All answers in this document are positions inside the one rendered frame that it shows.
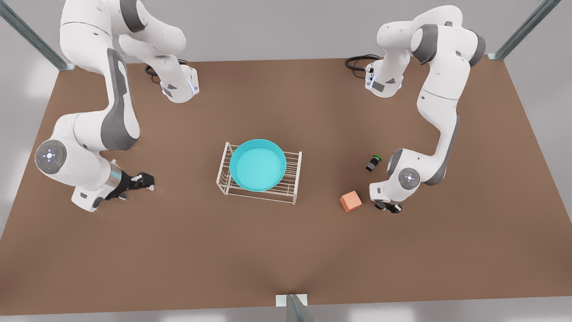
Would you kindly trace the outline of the turquoise round plate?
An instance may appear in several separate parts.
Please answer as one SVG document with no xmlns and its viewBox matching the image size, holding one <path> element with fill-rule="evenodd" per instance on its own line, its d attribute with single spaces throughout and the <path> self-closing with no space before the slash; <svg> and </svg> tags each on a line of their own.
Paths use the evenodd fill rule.
<svg viewBox="0 0 572 322">
<path fill-rule="evenodd" d="M 229 169 L 240 187 L 254 192 L 266 191 L 284 177 L 286 156 L 272 141 L 249 140 L 233 151 Z"/>
</svg>

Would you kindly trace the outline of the orange cube block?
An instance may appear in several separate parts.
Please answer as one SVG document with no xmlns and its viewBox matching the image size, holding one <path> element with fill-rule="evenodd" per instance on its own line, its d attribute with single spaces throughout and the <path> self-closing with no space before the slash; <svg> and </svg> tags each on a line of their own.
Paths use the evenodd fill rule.
<svg viewBox="0 0 572 322">
<path fill-rule="evenodd" d="M 363 204 L 356 191 L 342 195 L 340 202 L 346 213 L 358 209 Z"/>
</svg>

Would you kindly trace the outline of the silver frame post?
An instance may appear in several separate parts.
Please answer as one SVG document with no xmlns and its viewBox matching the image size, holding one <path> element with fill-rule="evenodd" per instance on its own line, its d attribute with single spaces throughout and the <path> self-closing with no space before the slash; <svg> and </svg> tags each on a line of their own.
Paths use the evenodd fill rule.
<svg viewBox="0 0 572 322">
<path fill-rule="evenodd" d="M 0 0 L 0 17 L 59 71 L 73 71 L 75 69 L 74 64 L 67 63 L 57 54 L 4 0 Z"/>
<path fill-rule="evenodd" d="M 489 60 L 504 60 L 517 45 L 561 2 L 562 0 L 543 0 L 543 2 L 525 19 L 523 24 L 495 52 L 487 54 Z"/>
<path fill-rule="evenodd" d="M 286 322 L 316 322 L 310 315 L 308 305 L 308 295 L 276 295 L 276 306 L 286 307 Z"/>
</svg>

